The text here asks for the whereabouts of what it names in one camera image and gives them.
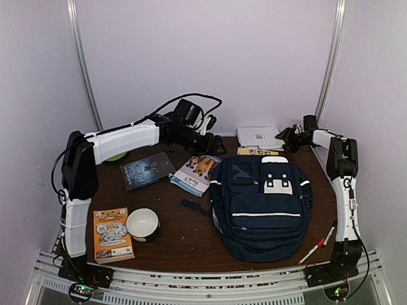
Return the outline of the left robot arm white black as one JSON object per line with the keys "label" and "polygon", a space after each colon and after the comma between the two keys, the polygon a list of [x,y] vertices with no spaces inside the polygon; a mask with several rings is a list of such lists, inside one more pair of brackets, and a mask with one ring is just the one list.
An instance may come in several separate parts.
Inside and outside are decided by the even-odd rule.
{"label": "left robot arm white black", "polygon": [[86,255],[86,223],[92,198],[99,188],[97,165],[135,149],[177,144],[198,155],[221,156],[227,150],[210,129],[216,123],[211,111],[188,99],[187,93],[172,98],[143,118],[125,125],[91,133],[72,132],[66,148],[55,160],[61,166],[62,182],[55,188],[62,205],[63,249],[70,258],[67,272],[78,282],[87,281],[91,267]]}

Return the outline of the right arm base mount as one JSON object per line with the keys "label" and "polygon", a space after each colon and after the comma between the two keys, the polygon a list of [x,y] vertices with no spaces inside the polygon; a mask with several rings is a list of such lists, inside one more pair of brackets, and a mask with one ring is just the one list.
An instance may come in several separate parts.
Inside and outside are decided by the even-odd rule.
{"label": "right arm base mount", "polygon": [[345,302],[352,298],[363,285],[368,273],[357,288],[351,291],[349,278],[357,276],[357,263],[362,251],[366,251],[363,242],[345,240],[334,242],[331,259],[326,264],[307,266],[304,270],[309,287],[327,285],[325,296],[334,302]]}

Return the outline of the white booklet with barcode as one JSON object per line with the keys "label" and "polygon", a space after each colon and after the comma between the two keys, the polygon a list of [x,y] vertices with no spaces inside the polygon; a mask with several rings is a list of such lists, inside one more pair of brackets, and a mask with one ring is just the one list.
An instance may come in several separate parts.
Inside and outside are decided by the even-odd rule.
{"label": "white booklet with barcode", "polygon": [[284,141],[275,137],[280,133],[276,126],[238,127],[238,143],[244,148],[283,151]]}

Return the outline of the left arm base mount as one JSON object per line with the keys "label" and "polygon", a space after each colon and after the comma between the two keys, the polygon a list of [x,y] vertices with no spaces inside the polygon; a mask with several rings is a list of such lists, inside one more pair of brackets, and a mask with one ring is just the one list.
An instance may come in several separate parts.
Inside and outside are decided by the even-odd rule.
{"label": "left arm base mount", "polygon": [[78,304],[89,301],[98,288],[109,288],[114,270],[91,265],[86,260],[64,258],[58,276],[72,281],[68,288],[69,298]]}

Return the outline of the navy blue student backpack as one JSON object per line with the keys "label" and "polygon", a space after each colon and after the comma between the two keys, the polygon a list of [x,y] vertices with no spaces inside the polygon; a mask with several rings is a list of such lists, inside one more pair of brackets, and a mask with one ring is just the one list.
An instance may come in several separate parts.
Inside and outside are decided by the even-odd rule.
{"label": "navy blue student backpack", "polygon": [[230,156],[215,167],[210,208],[182,200],[210,218],[229,253],[245,262],[294,256],[312,218],[313,191],[304,172],[284,156]]}

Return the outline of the dark blue cover book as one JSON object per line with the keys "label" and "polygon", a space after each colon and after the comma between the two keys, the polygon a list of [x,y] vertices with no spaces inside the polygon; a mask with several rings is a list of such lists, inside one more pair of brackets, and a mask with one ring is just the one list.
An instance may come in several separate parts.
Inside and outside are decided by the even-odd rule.
{"label": "dark blue cover book", "polygon": [[120,168],[128,191],[150,185],[165,177],[168,178],[176,172],[165,152],[128,163]]}

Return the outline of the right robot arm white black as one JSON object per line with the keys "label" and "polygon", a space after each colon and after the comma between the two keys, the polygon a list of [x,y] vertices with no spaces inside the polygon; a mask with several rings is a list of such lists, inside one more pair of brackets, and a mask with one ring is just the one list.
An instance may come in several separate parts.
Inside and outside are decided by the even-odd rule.
{"label": "right robot arm white black", "polygon": [[330,280],[340,280],[355,268],[363,251],[358,223],[356,182],[359,158],[356,139],[351,139],[317,125],[314,115],[303,117],[302,125],[285,128],[275,136],[284,141],[284,148],[292,153],[303,146],[328,150],[326,173],[336,196],[337,228],[333,253],[326,266]]}

